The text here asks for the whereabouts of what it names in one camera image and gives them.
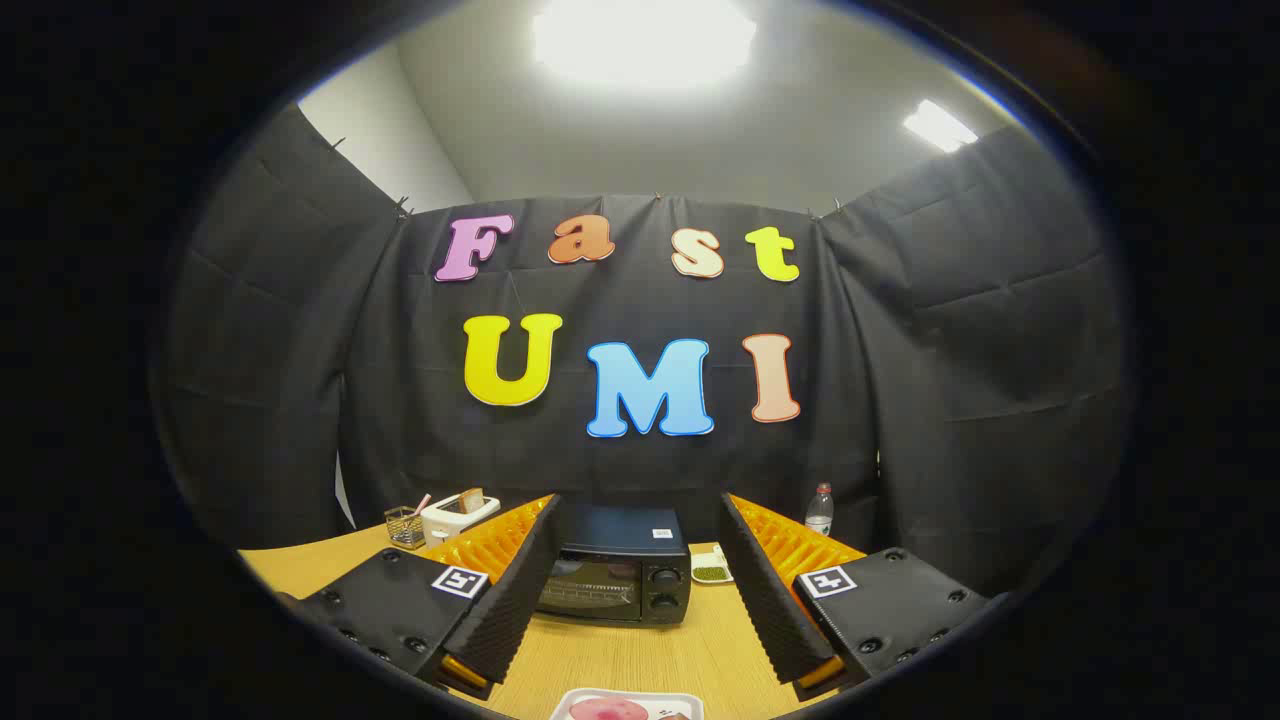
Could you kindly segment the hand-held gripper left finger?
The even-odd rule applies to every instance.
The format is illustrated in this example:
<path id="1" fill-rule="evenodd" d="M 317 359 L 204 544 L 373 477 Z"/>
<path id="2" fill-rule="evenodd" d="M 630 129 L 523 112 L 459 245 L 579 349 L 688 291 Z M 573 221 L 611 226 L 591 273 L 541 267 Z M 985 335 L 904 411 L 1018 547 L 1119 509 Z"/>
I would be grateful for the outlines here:
<path id="1" fill-rule="evenodd" d="M 561 497 L 503 512 L 424 555 L 388 547 L 307 594 L 294 614 L 381 664 L 488 700 L 506 682 L 558 552 Z"/>

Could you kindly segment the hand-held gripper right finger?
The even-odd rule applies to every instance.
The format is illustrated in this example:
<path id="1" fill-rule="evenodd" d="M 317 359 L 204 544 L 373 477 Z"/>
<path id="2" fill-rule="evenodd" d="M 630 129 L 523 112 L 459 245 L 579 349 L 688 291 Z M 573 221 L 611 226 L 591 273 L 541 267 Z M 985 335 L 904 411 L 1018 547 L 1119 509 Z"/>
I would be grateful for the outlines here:
<path id="1" fill-rule="evenodd" d="M 718 542 L 774 674 L 800 701 L 896 673 L 998 603 L 911 551 L 864 553 L 731 493 Z"/>

